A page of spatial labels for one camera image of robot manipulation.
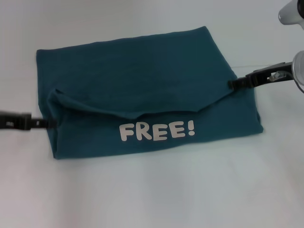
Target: teal shirt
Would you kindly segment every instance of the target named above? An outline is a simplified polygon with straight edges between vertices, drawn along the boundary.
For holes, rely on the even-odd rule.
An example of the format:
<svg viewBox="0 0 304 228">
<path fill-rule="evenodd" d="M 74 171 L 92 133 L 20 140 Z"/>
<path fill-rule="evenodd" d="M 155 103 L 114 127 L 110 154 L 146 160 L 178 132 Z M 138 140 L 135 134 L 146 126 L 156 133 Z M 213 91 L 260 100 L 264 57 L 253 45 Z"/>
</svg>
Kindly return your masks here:
<svg viewBox="0 0 304 228">
<path fill-rule="evenodd" d="M 56 159 L 149 152 L 261 133 L 254 90 L 206 27 L 38 50 L 38 96 Z"/>
</svg>

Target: white lettering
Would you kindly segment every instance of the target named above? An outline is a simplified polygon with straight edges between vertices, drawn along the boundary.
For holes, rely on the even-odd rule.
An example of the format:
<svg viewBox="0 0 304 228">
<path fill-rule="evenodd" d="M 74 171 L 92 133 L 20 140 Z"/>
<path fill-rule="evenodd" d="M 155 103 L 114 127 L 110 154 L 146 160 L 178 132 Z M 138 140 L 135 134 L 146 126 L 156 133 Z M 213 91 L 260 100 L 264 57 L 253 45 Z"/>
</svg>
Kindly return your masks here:
<svg viewBox="0 0 304 228">
<path fill-rule="evenodd" d="M 120 136 L 122 138 L 122 141 L 127 141 L 128 135 L 134 135 L 134 131 L 126 130 L 126 128 L 134 128 L 134 124 L 128 123 L 128 124 L 123 124 L 123 125 L 119 126 Z"/>
<path fill-rule="evenodd" d="M 153 141 L 166 140 L 167 137 L 160 137 L 161 135 L 167 134 L 167 131 L 159 131 L 160 128 L 166 129 L 168 125 L 166 124 L 155 124 L 152 126 L 153 129 Z"/>
<path fill-rule="evenodd" d="M 138 140 L 142 140 L 143 139 L 142 135 L 143 135 L 148 140 L 151 140 L 152 136 L 150 136 L 148 134 L 148 132 L 147 132 L 148 130 L 149 130 L 149 125 L 147 123 L 145 123 L 145 122 L 137 122 L 136 123 L 136 137 L 137 137 L 137 139 Z"/>
<path fill-rule="evenodd" d="M 185 130 L 183 127 L 176 127 L 177 125 L 184 125 L 183 121 L 172 122 L 169 124 L 169 128 L 171 131 L 172 138 L 180 138 L 185 137 L 185 133 L 179 133 Z"/>
</svg>

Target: white surface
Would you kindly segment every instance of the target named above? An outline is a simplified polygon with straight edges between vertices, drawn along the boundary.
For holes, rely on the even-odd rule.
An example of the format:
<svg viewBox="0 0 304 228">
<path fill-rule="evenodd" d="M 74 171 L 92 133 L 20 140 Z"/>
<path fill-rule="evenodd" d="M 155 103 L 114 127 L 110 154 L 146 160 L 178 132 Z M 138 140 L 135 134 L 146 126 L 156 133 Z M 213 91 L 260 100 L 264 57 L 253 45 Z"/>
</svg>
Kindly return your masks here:
<svg viewBox="0 0 304 228">
<path fill-rule="evenodd" d="M 40 115 L 37 49 L 206 25 L 244 76 L 304 50 L 288 0 L 0 0 L 0 107 Z M 56 161 L 45 131 L 0 131 L 1 228 L 302 228 L 304 95 L 261 86 L 265 132 L 118 157 Z"/>
</svg>

